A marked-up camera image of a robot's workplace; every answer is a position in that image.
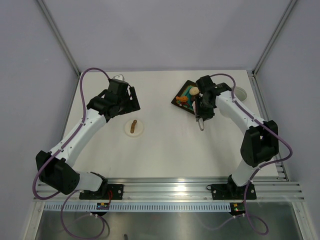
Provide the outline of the white round bun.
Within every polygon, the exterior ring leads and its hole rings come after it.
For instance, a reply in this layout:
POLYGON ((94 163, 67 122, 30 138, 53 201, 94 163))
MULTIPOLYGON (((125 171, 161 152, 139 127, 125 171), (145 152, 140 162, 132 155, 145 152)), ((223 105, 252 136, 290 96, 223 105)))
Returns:
POLYGON ((199 89, 197 87, 192 87, 190 90, 189 90, 189 94, 191 96, 196 96, 200 93, 199 89))

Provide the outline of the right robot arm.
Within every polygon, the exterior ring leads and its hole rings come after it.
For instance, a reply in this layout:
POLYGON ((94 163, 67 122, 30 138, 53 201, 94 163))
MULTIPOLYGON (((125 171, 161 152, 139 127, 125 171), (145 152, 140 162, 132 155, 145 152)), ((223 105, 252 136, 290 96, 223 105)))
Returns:
POLYGON ((224 82, 216 84, 210 75, 199 78, 196 86, 199 96, 195 98, 193 109, 200 130, 204 130, 205 121, 214 117, 215 109, 219 109, 243 133, 240 147, 242 160, 223 187, 230 197, 239 198, 259 165, 270 161, 279 153, 279 140, 276 137, 278 125, 273 120, 265 121, 250 111, 236 96, 235 86, 224 82))

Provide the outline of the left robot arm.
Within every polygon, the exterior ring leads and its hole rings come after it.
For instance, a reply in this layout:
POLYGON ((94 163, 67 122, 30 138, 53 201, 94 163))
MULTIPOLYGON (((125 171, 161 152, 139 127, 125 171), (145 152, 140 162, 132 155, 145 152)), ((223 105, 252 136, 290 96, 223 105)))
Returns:
POLYGON ((116 116, 140 110, 136 90, 127 82, 110 79, 107 89, 93 97, 69 134, 50 151, 35 157, 36 179, 64 195, 76 190, 90 191, 97 199, 108 194, 107 180, 94 172, 79 172, 73 166, 91 138, 116 116))

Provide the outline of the clear plastic tongs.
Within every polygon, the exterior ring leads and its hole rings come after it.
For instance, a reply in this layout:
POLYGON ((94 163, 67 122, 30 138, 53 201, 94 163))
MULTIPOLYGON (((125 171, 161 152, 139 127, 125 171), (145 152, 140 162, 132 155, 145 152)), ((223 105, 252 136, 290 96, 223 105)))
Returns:
POLYGON ((198 127, 199 127, 200 131, 204 131, 204 129, 205 129, 205 124, 204 124, 203 119, 202 119, 202 118, 199 118, 198 121, 197 121, 197 123, 198 123, 198 127))

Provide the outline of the white cylindrical container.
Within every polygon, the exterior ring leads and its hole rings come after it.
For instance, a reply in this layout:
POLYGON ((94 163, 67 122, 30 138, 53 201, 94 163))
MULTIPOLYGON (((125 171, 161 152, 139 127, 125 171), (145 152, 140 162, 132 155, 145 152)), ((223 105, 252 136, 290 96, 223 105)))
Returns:
MULTIPOLYGON (((241 102, 244 102, 248 95, 247 95, 247 92, 241 88, 241 87, 238 87, 236 86, 234 88, 234 95, 238 98, 238 100, 240 100, 241 102)), ((220 113, 222 114, 222 116, 226 117, 226 118, 229 118, 228 114, 226 112, 224 112, 223 110, 219 110, 220 113)))

